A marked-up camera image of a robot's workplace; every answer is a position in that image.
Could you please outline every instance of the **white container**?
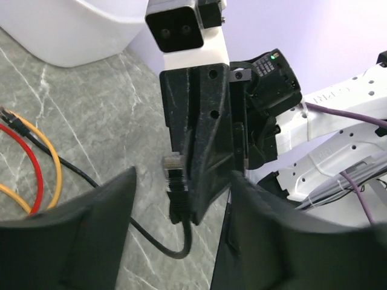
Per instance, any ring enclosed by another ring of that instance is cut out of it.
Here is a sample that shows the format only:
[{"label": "white container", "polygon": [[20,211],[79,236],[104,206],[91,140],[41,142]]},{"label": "white container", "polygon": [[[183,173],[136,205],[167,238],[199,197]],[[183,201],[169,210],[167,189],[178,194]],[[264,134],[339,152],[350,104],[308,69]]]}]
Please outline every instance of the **white container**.
[{"label": "white container", "polygon": [[0,0],[0,27],[36,57],[72,67],[122,52],[148,0]]}]

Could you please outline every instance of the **white wall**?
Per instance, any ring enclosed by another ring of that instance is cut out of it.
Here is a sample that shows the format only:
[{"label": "white wall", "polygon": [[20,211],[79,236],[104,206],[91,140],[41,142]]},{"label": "white wall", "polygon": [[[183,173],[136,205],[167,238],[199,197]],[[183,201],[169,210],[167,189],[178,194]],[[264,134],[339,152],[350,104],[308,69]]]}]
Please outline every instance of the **white wall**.
[{"label": "white wall", "polygon": [[[224,35],[231,60],[244,60],[279,48],[307,94],[374,65],[387,50],[385,0],[229,0]],[[132,49],[156,72],[163,59],[143,30]],[[304,144],[257,170],[264,176],[318,146]]]}]

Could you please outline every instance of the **marble surface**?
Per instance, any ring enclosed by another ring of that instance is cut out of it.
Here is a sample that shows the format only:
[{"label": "marble surface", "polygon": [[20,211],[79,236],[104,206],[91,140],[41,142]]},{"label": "marble surface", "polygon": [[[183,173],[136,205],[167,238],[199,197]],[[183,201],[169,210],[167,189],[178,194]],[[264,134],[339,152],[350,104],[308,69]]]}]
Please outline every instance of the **marble surface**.
[{"label": "marble surface", "polygon": [[[182,247],[180,226],[170,223],[161,157],[170,152],[163,107],[155,76],[130,50],[77,68],[47,65],[0,30],[0,105],[21,114],[51,140],[59,155],[78,165],[97,182],[137,166],[138,190],[132,216],[166,246]],[[22,149],[0,133],[0,182],[33,203],[35,177]],[[55,186],[49,157],[34,150],[45,180],[43,206]],[[63,169],[60,202],[90,186]],[[117,289],[209,289],[226,197],[214,203],[203,223],[193,227],[193,247],[184,260],[158,252],[131,226]],[[0,219],[25,216],[0,195]]]}]

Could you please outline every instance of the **black connector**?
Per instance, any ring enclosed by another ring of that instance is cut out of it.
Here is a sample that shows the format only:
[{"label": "black connector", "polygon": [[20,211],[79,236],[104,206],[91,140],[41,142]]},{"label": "black connector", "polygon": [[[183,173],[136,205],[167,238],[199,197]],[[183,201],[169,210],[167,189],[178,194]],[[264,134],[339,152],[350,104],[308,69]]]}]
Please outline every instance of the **black connector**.
[{"label": "black connector", "polygon": [[12,113],[9,113],[3,107],[0,107],[0,117],[1,119],[8,124],[8,127],[18,133],[20,136],[25,137],[30,133],[28,127],[23,124],[22,120],[20,120],[17,116]]}]

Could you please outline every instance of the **red cable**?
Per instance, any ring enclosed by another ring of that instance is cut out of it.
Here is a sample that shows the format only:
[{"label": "red cable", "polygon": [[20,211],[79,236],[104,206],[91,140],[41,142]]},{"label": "red cable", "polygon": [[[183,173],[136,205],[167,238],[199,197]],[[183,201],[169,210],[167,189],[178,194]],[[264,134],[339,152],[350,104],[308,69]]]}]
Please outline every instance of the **red cable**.
[{"label": "red cable", "polygon": [[36,192],[36,199],[34,206],[32,206],[31,212],[36,213],[39,210],[39,207],[41,206],[41,202],[43,199],[43,176],[41,167],[39,166],[39,163],[35,157],[34,152],[32,152],[31,148],[24,142],[24,140],[15,132],[13,132],[11,129],[9,129],[7,126],[4,126],[3,124],[0,124],[0,130],[4,131],[7,135],[9,135],[12,139],[14,139],[16,142],[22,146],[25,153],[27,153],[28,157],[30,158],[32,165],[35,169],[35,175],[36,175],[36,182],[37,182],[37,192]]}]

